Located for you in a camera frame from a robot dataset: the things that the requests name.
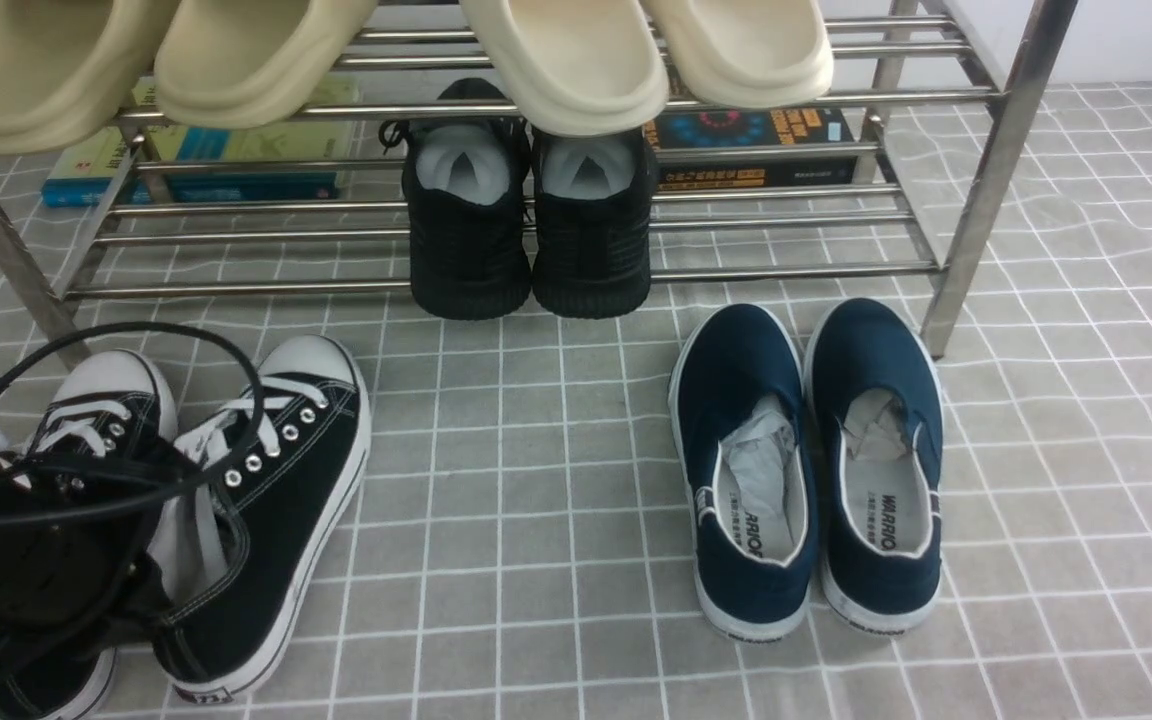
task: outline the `black knit sneaker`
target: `black knit sneaker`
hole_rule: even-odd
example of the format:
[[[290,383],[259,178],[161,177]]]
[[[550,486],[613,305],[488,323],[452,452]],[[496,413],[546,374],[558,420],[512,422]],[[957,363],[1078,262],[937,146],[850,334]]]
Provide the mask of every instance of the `black knit sneaker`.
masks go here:
[[[452,83],[439,100],[503,100],[482,78]],[[531,291],[522,249],[526,128],[515,118],[389,122],[387,147],[407,141],[403,196],[411,222],[416,304],[452,320],[511,313]]]
[[[219,562],[223,573],[164,616],[154,638],[179,696],[198,705],[233,702],[274,674],[371,444],[366,387],[343,347],[293,338],[266,357],[260,376],[260,418],[252,418],[244,392],[177,440],[206,468],[228,454],[248,423],[260,423],[259,445],[242,465],[225,470],[223,486],[198,509],[204,564]]]
[[[536,301],[568,318],[630,313],[652,290],[652,147],[637,129],[604,137],[532,135]]]
[[[28,450],[135,460],[175,433],[175,402],[162,374],[145,357],[114,350],[83,361],[65,378]],[[76,503],[101,492],[84,488],[81,480],[55,480]],[[86,717],[109,696],[116,665],[113,647],[92,659],[47,653],[0,685],[0,720]]]

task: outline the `canvas sneaker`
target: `canvas sneaker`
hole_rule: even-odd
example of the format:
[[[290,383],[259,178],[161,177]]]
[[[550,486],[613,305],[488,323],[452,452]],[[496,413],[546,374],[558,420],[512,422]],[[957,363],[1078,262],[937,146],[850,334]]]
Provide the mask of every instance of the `canvas sneaker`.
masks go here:
[[[808,346],[828,460],[824,596],[854,628],[900,635],[941,583],[941,387],[923,342],[881,302],[832,309]]]
[[[371,442],[366,387],[346,348],[293,338],[270,353],[260,378],[265,414],[252,416],[248,391],[177,440],[209,468],[259,423],[259,445],[198,507],[205,591],[166,614],[154,638],[179,696],[200,705],[233,702],[274,674]]]
[[[738,641],[785,637],[806,615],[818,546],[799,364],[781,321],[755,305],[713,313],[682,348],[669,414],[705,617]]]
[[[485,79],[452,83],[439,100],[503,100]],[[407,142],[403,196],[411,222],[416,304],[453,320],[511,313],[531,291],[522,249],[526,128],[516,118],[411,120],[381,126]]]
[[[175,437],[176,412],[168,384],[145,357],[123,350],[97,354],[61,382],[26,444],[26,454],[69,452],[144,460]],[[78,505],[100,501],[106,492],[86,487],[76,478],[32,482],[55,483],[55,491]],[[127,523],[111,521],[109,532],[119,532],[115,525]],[[52,571],[47,568],[40,574]],[[40,578],[40,583],[47,582]],[[38,620],[45,624],[45,619]],[[77,720],[92,714],[109,696],[116,665],[113,647],[90,659],[48,652],[0,684],[0,720]]]
[[[659,176],[652,146],[641,129],[532,135],[536,301],[568,318],[630,313],[652,290],[649,223]]]

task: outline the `white wall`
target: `white wall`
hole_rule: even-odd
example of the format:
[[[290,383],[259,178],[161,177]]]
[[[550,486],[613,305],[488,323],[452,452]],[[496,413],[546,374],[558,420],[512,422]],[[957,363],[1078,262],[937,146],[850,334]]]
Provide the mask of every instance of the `white wall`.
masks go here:
[[[820,0],[828,15],[873,15],[887,12],[890,0]],[[958,0],[986,40],[987,51],[1007,67],[1028,18],[1028,0]],[[1149,10],[1144,17],[1143,10]],[[439,17],[454,8],[392,8],[387,14],[408,18]],[[864,63],[841,63],[841,88],[864,83]],[[952,61],[914,61],[910,85],[933,85],[961,79]],[[1056,82],[1152,79],[1152,0],[1083,0],[1056,69]]]

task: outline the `shoe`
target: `shoe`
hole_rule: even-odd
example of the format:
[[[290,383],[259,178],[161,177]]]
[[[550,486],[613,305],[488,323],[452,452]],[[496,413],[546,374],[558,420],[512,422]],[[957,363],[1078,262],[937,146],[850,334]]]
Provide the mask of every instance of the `shoe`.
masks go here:
[[[319,555],[361,484],[371,444],[367,392],[343,347],[293,338],[260,364],[266,412],[252,418],[250,392],[189,430],[177,447],[210,467],[248,423],[260,445],[225,470],[202,524],[204,564],[223,573],[204,593],[164,616],[154,653],[183,700],[233,702],[274,674]]]
[[[723,306],[669,379],[673,441],[691,497],[696,594],[732,638],[783,638],[808,612],[814,480],[794,342],[756,305]]]
[[[187,126],[247,129],[288,119],[378,0],[182,0],[157,55],[157,101]]]
[[[439,96],[503,98],[480,78],[458,79]],[[385,146],[402,141],[416,304],[449,320],[513,313],[531,293],[531,266],[522,249],[522,181],[530,152],[524,122],[465,118],[381,126]]]
[[[669,99],[636,0],[461,0],[461,9],[522,115],[545,132],[624,132]]]
[[[941,584],[941,386],[887,306],[848,300],[808,346],[806,387],[829,461],[824,596],[854,628],[900,635]]]
[[[169,441],[175,433],[175,402],[162,374],[145,357],[115,350],[84,359],[65,378],[29,441],[28,452],[145,460],[157,445]],[[76,503],[82,503],[84,497],[103,493],[101,488],[83,487],[77,479],[59,482]],[[25,556],[22,564],[36,564],[36,559]],[[29,574],[23,566],[13,570]],[[84,566],[69,569],[68,575],[52,570],[43,573],[36,582],[46,588],[53,579],[68,583],[77,582],[78,577],[88,582],[89,577],[99,578]],[[45,621],[41,615],[37,620]],[[0,685],[0,720],[77,720],[90,715],[108,698],[116,665],[118,651],[113,647],[92,659],[48,652]]]
[[[99,131],[150,68],[177,0],[0,0],[0,156]]]
[[[699,99],[782,108],[829,91],[833,48],[817,0],[643,0]]]
[[[639,129],[590,138],[532,135],[536,301],[567,318],[630,313],[652,291],[655,152]]]

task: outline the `gray tiled floor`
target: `gray tiled floor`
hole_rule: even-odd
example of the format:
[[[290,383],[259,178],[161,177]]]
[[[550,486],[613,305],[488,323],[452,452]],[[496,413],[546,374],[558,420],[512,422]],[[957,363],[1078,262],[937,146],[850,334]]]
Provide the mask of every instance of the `gray tiled floor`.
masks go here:
[[[983,114],[927,109],[893,129],[941,232],[986,128]],[[761,302],[801,340],[841,295],[919,318],[919,279],[662,288],[620,323],[560,323],[536,305],[440,323],[407,301],[357,297],[84,306],[84,323],[202,318],[257,355],[291,334],[333,334],[357,353],[376,404],[366,494],[334,533],[274,682],[243,707],[197,712],[131,647],[109,717],[1152,717],[1152,83],[1055,88],[1030,151],[941,363],[947,582],[929,623],[900,642],[851,632],[819,598],[772,646],[705,628],[664,388],[682,338],[714,306]],[[0,188],[55,270],[79,215],[38,209],[47,167],[0,160]],[[392,179],[355,183],[394,192]],[[909,252],[869,228],[655,242],[662,266]],[[104,274],[402,265],[388,247],[308,259],[139,251]],[[37,332],[0,281],[0,370],[26,341]],[[194,418],[236,389],[192,343],[143,347]],[[59,370],[40,376],[0,406],[18,435]]]

